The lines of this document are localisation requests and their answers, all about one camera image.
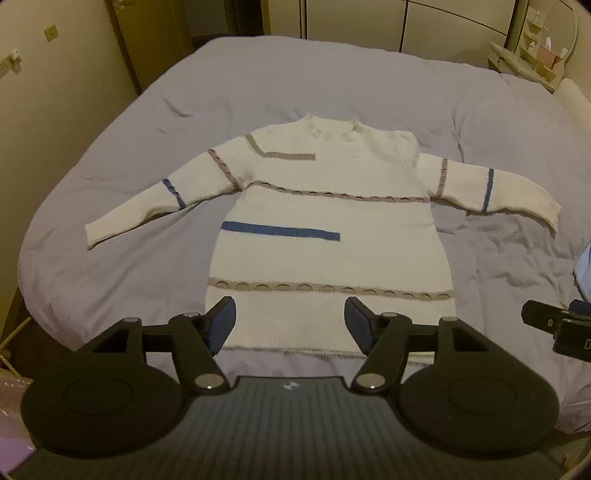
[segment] sweater sleeve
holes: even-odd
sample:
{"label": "sweater sleeve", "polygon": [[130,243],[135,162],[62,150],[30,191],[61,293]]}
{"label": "sweater sleeve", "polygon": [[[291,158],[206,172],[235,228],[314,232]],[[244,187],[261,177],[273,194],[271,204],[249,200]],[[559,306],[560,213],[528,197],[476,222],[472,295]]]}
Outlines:
{"label": "sweater sleeve", "polygon": [[86,246],[127,232],[150,217],[183,210],[201,200],[248,185],[260,157],[236,137],[192,159],[167,178],[86,225]]}
{"label": "sweater sleeve", "polygon": [[537,183],[515,173],[421,153],[417,173],[429,195],[480,213],[513,210],[534,215],[558,231],[560,205]]}

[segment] pillow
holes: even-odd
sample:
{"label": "pillow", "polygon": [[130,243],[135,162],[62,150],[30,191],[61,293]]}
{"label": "pillow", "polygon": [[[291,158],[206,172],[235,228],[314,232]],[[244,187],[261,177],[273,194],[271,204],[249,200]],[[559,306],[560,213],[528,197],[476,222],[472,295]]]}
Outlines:
{"label": "pillow", "polygon": [[591,103],[577,84],[570,79],[562,80],[554,96],[562,104],[571,120],[591,138]]}

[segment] blue stripe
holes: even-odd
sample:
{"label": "blue stripe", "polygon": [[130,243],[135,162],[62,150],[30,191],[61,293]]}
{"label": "blue stripe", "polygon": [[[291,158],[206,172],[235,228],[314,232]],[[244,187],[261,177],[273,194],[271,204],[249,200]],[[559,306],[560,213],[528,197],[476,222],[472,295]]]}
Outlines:
{"label": "blue stripe", "polygon": [[300,238],[321,238],[340,242],[340,233],[315,228],[293,228],[286,226],[257,225],[255,223],[223,222],[222,230],[229,232],[255,233],[256,235],[296,236]]}
{"label": "blue stripe", "polygon": [[179,208],[181,210],[183,210],[184,208],[187,208],[187,204],[184,202],[183,197],[181,197],[181,194],[179,192],[177,192],[177,189],[174,188],[174,185],[172,183],[170,183],[170,180],[164,179],[162,181],[162,183],[164,183],[164,185],[166,185],[166,188],[168,188],[168,191],[170,193],[172,193],[177,198]]}
{"label": "blue stripe", "polygon": [[489,168],[488,169],[488,183],[486,184],[486,193],[484,195],[484,205],[482,205],[482,213],[486,213],[488,211],[488,202],[491,200],[491,192],[492,192],[492,183],[495,178],[495,169]]}

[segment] gray bedsheet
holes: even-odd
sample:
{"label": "gray bedsheet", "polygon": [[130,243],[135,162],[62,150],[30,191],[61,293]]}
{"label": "gray bedsheet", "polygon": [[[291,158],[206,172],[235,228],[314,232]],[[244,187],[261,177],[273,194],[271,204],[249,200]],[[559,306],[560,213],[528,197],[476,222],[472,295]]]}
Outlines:
{"label": "gray bedsheet", "polygon": [[[588,428],[591,365],[554,354],[550,336],[523,325],[519,313],[528,299],[566,306],[579,298],[571,272],[591,231],[591,143],[541,86],[468,65],[279,37],[207,44],[116,119],[39,208],[19,263],[31,314],[77,348],[122,317],[155,324],[202,310],[213,244],[234,196],[91,251],[84,224],[207,148],[308,112],[411,131],[423,151],[518,173],[562,205],[556,236],[522,215],[433,210],[459,316],[550,382],[561,402],[559,428]],[[217,359],[231,375],[350,379],[359,366],[261,352],[222,352]],[[170,359],[154,361],[170,369]]]}

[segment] light switch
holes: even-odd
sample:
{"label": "light switch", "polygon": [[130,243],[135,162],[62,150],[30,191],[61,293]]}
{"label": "light switch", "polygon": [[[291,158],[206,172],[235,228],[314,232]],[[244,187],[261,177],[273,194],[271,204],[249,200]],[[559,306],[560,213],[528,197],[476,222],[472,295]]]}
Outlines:
{"label": "light switch", "polygon": [[55,40],[58,36],[57,27],[55,25],[47,27],[45,30],[43,30],[43,33],[45,34],[47,41]]}
{"label": "light switch", "polygon": [[0,79],[10,72],[10,66],[7,59],[0,60]]}

